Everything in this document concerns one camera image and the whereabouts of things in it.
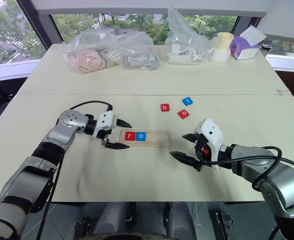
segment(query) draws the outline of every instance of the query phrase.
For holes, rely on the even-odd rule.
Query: road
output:
[[[0,1],[0,11],[3,11],[4,6],[6,6],[6,4],[7,3],[5,1],[2,1],[2,0]],[[35,44],[40,44],[38,39],[35,39],[33,42]],[[21,48],[22,46],[23,46],[23,43],[20,42],[19,40],[14,39],[13,37],[8,37],[8,39],[5,42],[0,40],[0,47],[3,47],[5,50],[17,50],[18,48]],[[20,62],[20,61],[24,61],[26,59],[27,59],[27,57],[24,56],[22,53],[15,52],[11,56],[11,59],[8,61],[8,63]]]

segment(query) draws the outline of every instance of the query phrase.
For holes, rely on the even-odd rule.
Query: blue letter block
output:
[[[136,132],[136,141],[146,141],[146,132]]]
[[[182,100],[183,104],[185,104],[185,106],[188,106],[190,104],[193,104],[193,100],[190,97],[186,97]]]

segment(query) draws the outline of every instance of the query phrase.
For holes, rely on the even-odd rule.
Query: wall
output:
[[[258,28],[265,34],[294,41],[294,0],[275,0]]]
[[[272,0],[31,0],[41,14],[78,13],[151,13],[165,14],[172,6],[182,13],[263,17]]]

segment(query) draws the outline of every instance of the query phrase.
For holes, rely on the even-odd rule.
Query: floor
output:
[[[42,232],[42,240],[72,240],[73,226],[83,217],[97,219],[106,203],[87,203],[84,206],[52,204]],[[215,240],[212,222],[208,213],[208,202],[187,202],[193,218],[198,240]],[[229,212],[234,219],[233,229],[237,240],[267,240],[275,221],[264,202],[237,204],[219,203],[222,212]],[[136,224],[134,232],[166,234],[163,225],[164,202],[138,202],[136,205]],[[36,239],[44,209],[28,216],[22,240]]]

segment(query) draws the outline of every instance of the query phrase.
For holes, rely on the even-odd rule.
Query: white table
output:
[[[180,95],[19,93],[0,117],[0,191],[62,111],[80,102],[102,100],[113,104],[115,114],[134,129],[171,131],[172,146],[112,150],[102,147],[98,139],[77,135],[65,155],[54,201],[263,200],[249,182],[231,170],[204,167],[199,173],[175,160],[169,151],[195,156],[194,145],[181,136],[211,117],[222,130],[226,144],[273,145],[294,161],[294,98],[278,94],[190,97],[194,104],[186,107]],[[171,111],[161,112],[161,103],[170,103]],[[101,104],[88,104],[79,111],[97,116],[104,109]],[[181,109],[186,109],[190,117],[180,119],[177,112]],[[120,130],[113,130],[112,141],[118,140]]]
[[[177,65],[158,70],[113,66],[90,74],[68,68],[64,47],[54,44],[22,86],[24,94],[94,95],[278,95],[291,94],[264,56],[227,63]]]

